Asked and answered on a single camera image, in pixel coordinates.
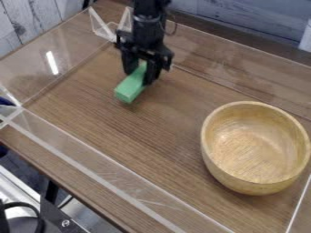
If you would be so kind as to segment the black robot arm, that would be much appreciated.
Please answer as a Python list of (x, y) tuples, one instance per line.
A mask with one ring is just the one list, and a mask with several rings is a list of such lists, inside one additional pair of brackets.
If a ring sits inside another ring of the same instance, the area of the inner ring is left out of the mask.
[(132, 29), (116, 30), (115, 47), (122, 52), (123, 68), (130, 75), (139, 67), (139, 60), (147, 63), (142, 83), (150, 86), (162, 70), (170, 71), (174, 52), (165, 44), (167, 7), (171, 0), (132, 0)]

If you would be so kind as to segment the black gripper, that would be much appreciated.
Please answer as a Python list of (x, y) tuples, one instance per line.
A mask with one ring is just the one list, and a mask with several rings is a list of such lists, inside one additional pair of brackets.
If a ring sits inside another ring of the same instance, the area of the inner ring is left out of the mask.
[(135, 15), (130, 31), (116, 30), (115, 47), (120, 50), (123, 68), (130, 75), (139, 66), (139, 60), (147, 62), (143, 84), (150, 86), (158, 79), (161, 70), (170, 70), (174, 52), (165, 45), (167, 16), (147, 19)]

